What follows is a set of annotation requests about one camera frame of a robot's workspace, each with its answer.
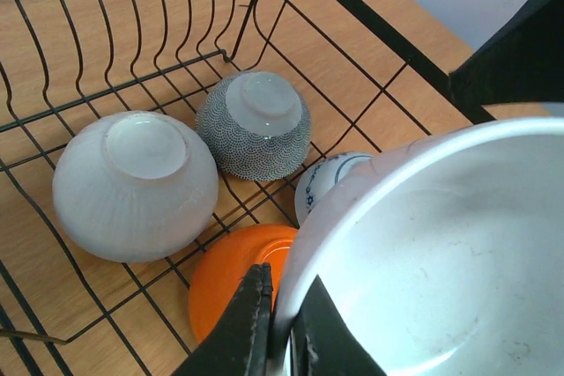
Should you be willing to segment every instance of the orange plastic bowl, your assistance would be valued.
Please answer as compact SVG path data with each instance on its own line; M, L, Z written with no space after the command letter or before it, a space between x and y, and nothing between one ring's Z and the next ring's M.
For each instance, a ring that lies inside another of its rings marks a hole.
M188 300L190 326L198 343L213 330L251 265L271 264L276 298L286 256L297 233L290 226L253 225L229 233L204 254L190 281Z

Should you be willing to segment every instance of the black wire dish rack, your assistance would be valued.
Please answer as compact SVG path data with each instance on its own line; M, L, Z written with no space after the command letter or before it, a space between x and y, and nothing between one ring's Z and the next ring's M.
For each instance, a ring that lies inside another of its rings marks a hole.
M238 225L263 222L265 205L275 210L280 221L297 226L290 211L292 203L286 200L308 166L337 152L353 135L367 150L386 148L360 124L374 112L378 99L393 105L418 135L431 134L390 94L389 87L402 73L414 71L424 84L446 98L447 75L362 0L331 1L346 9L355 25L371 32L375 42L393 55L390 66L394 69L385 83L346 52L346 42L328 35L292 0L0 0L0 73L4 82L0 95L6 100L0 115L0 325L6 331L58 336L65 343L10 338L3 348L8 351L6 357L12 358L0 364L8 366L3 369L7 374L22 374L19 369L24 368L31 374L97 374L96 365L88 359L81 359L86 367L77 367L80 360L72 357L97 348L92 339L102 340L92 334L100 326L121 340L125 354L119 357L137 361L137 371L164 374L174 370L194 343L177 323L186 316L171 312L166 301L156 299L152 287L173 278L174 283L179 281L189 289L186 265L191 266L214 240ZM328 66L335 70L347 67L362 79L369 98L360 99L361 107L351 111L338 104L331 89L319 84L319 75L311 77L302 70L297 50L277 42L277 34L289 20L304 28L304 33L290 37L296 45L307 45L308 37L314 35L326 47L322 53L330 51L330 57L337 58ZM230 210L217 210L214 222L193 246L159 263L146 267L100 263L67 242L53 218L49 190L56 159L72 136L102 115L124 109L150 109L192 124L197 106L221 78L254 68L283 73L311 99L324 104L320 114L330 110L331 116L343 123L328 142L319 142L314 133L303 169L271 184L243 183L221 175L220 201L228 203ZM473 123L493 119L481 107L460 112ZM29 228L33 233L26 235ZM61 261L65 271L59 269ZM76 279L69 286L76 286L77 292L57 291L65 278ZM40 290L40 299L35 294L38 284L46 287ZM74 310L84 296L91 306ZM158 316L159 324L166 327L167 336L177 341L165 348L173 351L170 356L161 354L155 360L146 348L139 347L142 342L123 323L126 312L120 311L142 298ZM41 305L49 302L57 304L60 316L41 314ZM110 365L119 368L117 363Z

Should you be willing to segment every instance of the ceramic bowl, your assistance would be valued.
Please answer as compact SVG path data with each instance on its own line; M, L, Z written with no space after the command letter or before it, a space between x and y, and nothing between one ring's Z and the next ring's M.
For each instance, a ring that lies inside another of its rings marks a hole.
M101 118L80 131L53 179L56 213L84 250L148 262L186 247L218 199L213 157L192 129L150 112Z
M490 122L359 164L293 243L273 357L319 275L388 375L561 375L562 204L562 118Z
M368 153L349 151L322 160L304 172L293 198L298 223L303 224L327 191L337 185L351 169L372 157Z
M208 95L197 112L197 133L219 168L244 180L274 181L308 155L309 111L282 77L241 72Z
M253 225L230 232L211 246L190 280L189 320L196 340L213 330L253 264L271 264L274 298L287 253L298 231L284 225Z

